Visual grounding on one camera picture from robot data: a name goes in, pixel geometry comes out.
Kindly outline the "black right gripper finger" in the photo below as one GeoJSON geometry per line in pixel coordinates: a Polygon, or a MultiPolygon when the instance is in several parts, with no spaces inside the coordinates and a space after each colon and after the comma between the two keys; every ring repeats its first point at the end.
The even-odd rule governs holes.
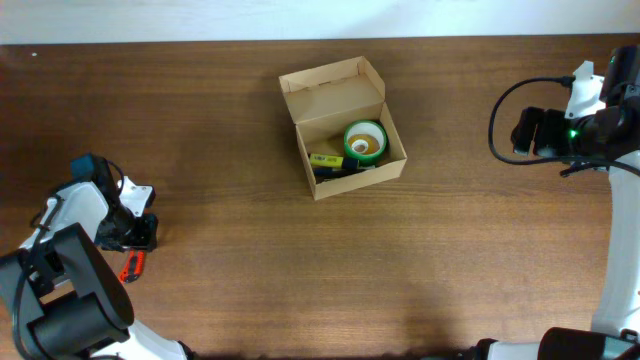
{"type": "Polygon", "coordinates": [[[536,128],[543,117],[544,110],[537,107],[528,107],[521,112],[518,124],[512,130],[510,137],[515,154],[529,153],[536,128]]]}
{"type": "Polygon", "coordinates": [[[567,156],[570,152],[569,131],[570,122],[564,112],[544,110],[534,135],[534,154],[540,157],[567,156]]]}

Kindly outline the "orange pen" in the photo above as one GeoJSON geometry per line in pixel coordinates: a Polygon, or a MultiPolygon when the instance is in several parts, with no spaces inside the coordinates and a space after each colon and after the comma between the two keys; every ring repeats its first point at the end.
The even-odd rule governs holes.
{"type": "Polygon", "coordinates": [[[123,284],[137,281],[144,271],[146,252],[143,250],[131,250],[128,252],[126,262],[119,273],[119,280],[123,284]]]}

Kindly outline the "green tape roll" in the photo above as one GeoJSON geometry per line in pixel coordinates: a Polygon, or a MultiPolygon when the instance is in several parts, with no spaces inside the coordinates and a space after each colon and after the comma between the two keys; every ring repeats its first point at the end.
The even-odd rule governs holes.
{"type": "Polygon", "coordinates": [[[376,121],[360,120],[351,123],[343,135],[345,154],[359,161],[361,166],[380,162],[388,144],[386,131],[376,121]]]}

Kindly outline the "yellow tape roll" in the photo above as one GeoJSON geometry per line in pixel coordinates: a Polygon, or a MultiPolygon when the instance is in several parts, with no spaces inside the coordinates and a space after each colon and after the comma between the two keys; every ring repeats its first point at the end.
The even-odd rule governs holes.
{"type": "Polygon", "coordinates": [[[369,134],[355,134],[347,140],[348,148],[363,156],[369,156],[377,153],[381,149],[380,142],[369,134]]]}

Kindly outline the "cardboard box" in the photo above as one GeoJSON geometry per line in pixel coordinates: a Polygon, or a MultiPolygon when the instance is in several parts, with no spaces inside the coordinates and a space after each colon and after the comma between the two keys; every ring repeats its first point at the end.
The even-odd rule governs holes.
{"type": "Polygon", "coordinates": [[[279,77],[281,92],[295,126],[298,148],[314,199],[320,200],[398,178],[408,160],[386,103],[385,83],[363,56],[279,77]],[[373,170],[341,177],[313,174],[311,153],[348,157],[346,128],[360,120],[376,121],[388,144],[373,170]]]}

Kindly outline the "yellow highlighter pen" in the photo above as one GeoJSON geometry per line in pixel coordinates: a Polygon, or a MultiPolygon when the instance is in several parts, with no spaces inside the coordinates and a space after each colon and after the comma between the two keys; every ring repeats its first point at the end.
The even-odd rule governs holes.
{"type": "Polygon", "coordinates": [[[316,167],[352,170],[357,169],[359,166],[358,159],[316,153],[310,154],[309,161],[312,166],[316,167]]]}

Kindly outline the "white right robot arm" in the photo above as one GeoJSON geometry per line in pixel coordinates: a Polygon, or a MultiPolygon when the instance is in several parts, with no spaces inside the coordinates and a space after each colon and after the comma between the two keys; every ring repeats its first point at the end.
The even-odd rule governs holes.
{"type": "Polygon", "coordinates": [[[482,339],[463,359],[636,359],[639,356],[639,48],[611,52],[604,75],[583,62],[554,83],[564,110],[528,107],[510,141],[519,166],[563,163],[561,176],[607,173],[612,223],[599,305],[587,331],[552,327],[538,342],[482,339]]]}

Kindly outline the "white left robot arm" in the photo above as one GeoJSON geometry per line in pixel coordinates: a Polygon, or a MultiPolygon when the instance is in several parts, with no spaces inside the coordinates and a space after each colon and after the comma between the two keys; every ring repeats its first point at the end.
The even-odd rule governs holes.
{"type": "Polygon", "coordinates": [[[138,279],[157,246],[155,190],[106,158],[71,163],[32,218],[33,234],[1,258],[1,300],[24,359],[194,359],[136,320],[125,283],[138,279]]]}

